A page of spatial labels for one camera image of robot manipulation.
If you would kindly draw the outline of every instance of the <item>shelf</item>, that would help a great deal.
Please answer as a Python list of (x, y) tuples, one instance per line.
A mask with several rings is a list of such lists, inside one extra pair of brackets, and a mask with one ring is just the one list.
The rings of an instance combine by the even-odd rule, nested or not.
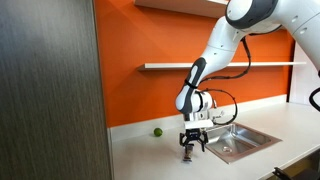
[[(138, 67), (139, 71), (150, 71), (150, 70), (179, 70), (179, 69), (190, 69), (193, 63), (145, 63)], [(303, 65), (306, 62), (252, 62), (252, 67), (262, 66), (293, 66)], [(247, 62), (234, 62), (230, 63), (227, 67), (246, 67)]]

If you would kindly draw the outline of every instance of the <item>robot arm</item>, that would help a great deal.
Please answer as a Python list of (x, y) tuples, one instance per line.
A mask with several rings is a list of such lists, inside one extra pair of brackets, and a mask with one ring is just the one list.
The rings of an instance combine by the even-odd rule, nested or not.
[[(211, 120), (195, 121), (193, 118), (194, 113), (208, 110), (213, 104), (210, 94), (197, 87), (205, 76), (229, 64), (240, 40), (248, 34), (269, 33), (284, 26), (309, 56), (320, 76), (319, 24), (319, 0), (229, 1), (225, 16), (216, 23), (205, 51), (192, 65), (176, 98), (176, 108), (184, 114), (185, 124), (194, 121), (186, 126), (186, 130), (198, 132), (200, 128), (213, 126)], [(189, 140), (197, 140), (199, 136), (198, 132)]]

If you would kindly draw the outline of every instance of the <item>white countertop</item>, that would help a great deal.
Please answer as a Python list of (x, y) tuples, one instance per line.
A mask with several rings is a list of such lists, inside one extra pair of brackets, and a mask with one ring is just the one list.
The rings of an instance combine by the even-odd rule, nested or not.
[(320, 149), (320, 113), (311, 106), (279, 104), (243, 112), (237, 123), (267, 133), (282, 141), (231, 164), (226, 164), (195, 142), (191, 163), (182, 162), (184, 149), (179, 133), (164, 131), (113, 142), (115, 180), (218, 179), (256, 180), (272, 175), (274, 167), (286, 168)]

